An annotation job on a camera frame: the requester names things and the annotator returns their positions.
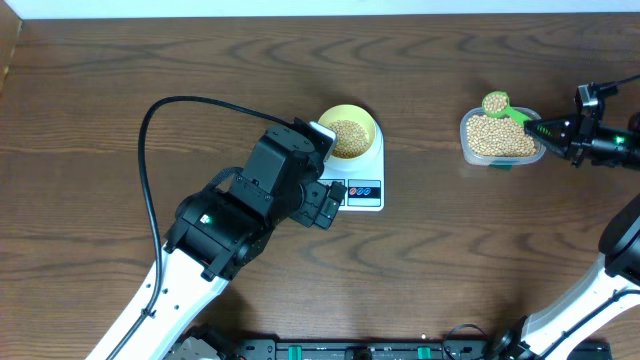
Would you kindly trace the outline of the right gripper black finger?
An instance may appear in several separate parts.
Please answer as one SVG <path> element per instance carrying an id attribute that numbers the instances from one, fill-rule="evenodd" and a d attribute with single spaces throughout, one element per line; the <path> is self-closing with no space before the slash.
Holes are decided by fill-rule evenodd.
<path id="1" fill-rule="evenodd" d="M 569 160 L 572 136 L 568 132 L 526 130 L 525 133 L 559 157 Z"/>
<path id="2" fill-rule="evenodd" d="M 570 128 L 574 128 L 579 120 L 579 114 L 569 114 L 555 118 L 529 120 L 524 123 L 524 130 L 527 133 L 539 132 L 542 134 L 554 134 L 558 131 L 564 132 Z"/>

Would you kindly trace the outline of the green plastic measuring scoop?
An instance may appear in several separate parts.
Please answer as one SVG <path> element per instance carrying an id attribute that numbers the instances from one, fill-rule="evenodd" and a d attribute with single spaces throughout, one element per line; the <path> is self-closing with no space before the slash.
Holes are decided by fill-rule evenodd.
<path id="1" fill-rule="evenodd" d="M 526 121 L 531 120 L 526 114 L 511 107 L 509 96 L 503 91 L 493 91 L 487 94 L 482 100 L 482 108 L 484 113 L 489 117 L 509 117 L 520 126 L 523 126 Z"/>

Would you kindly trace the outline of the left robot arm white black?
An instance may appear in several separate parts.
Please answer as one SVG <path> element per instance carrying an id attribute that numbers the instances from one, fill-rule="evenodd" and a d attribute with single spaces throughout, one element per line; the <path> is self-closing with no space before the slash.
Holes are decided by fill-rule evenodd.
<path id="1" fill-rule="evenodd" d="M 183 200 L 161 261 L 91 351 L 92 359 L 162 359 L 193 319 L 291 219 L 328 229 L 343 184 L 320 182 L 336 134 L 316 122 L 268 128 L 242 169 L 219 173 Z"/>

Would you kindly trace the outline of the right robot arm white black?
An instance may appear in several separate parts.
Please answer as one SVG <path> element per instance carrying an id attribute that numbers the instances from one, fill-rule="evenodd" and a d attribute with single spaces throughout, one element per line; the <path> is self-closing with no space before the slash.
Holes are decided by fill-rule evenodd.
<path id="1" fill-rule="evenodd" d="M 601 117 L 576 114 L 528 121 L 525 130 L 577 167 L 639 169 L 639 128 L 608 128 Z M 607 225 L 586 274 L 545 309 L 526 316 L 496 341 L 488 359 L 566 359 L 583 340 L 639 304 L 639 199 Z"/>

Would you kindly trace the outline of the white digital kitchen scale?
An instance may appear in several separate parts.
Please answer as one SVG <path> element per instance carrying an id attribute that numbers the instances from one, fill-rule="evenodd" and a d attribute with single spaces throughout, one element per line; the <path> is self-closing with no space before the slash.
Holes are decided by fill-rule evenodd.
<path id="1" fill-rule="evenodd" d="M 347 188 L 340 211 L 378 212 L 385 205 L 384 137 L 375 124 L 374 141 L 358 158 L 331 156 L 325 164 L 320 182 L 338 182 Z"/>

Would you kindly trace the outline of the yellow plastic bowl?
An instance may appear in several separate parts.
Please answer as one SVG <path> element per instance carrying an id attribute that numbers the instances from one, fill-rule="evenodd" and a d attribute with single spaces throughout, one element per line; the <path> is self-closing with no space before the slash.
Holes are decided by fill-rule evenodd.
<path id="1" fill-rule="evenodd" d="M 341 160 L 355 160 L 373 153 L 382 139 L 373 116 L 356 105 L 328 109 L 319 118 L 319 124 L 335 133 L 337 140 L 331 155 Z"/>

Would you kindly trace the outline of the clear container of soybeans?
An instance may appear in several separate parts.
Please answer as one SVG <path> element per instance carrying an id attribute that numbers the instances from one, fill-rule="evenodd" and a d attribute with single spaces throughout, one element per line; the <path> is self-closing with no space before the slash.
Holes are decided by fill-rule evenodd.
<path id="1" fill-rule="evenodd" d="M 491 118 L 482 108 L 465 114 L 460 122 L 464 159 L 477 166 L 520 166 L 542 159 L 546 148 L 510 117 Z"/>

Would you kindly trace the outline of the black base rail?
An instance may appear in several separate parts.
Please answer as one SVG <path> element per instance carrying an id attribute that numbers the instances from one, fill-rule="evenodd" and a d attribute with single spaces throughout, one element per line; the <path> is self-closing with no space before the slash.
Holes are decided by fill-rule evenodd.
<path id="1" fill-rule="evenodd" d="M 165 355 L 175 360 L 424 360 L 502 359 L 506 335 L 498 344 L 477 337 L 447 336 L 442 341 L 313 341 L 268 336 L 230 338 L 212 327 L 196 326 Z"/>

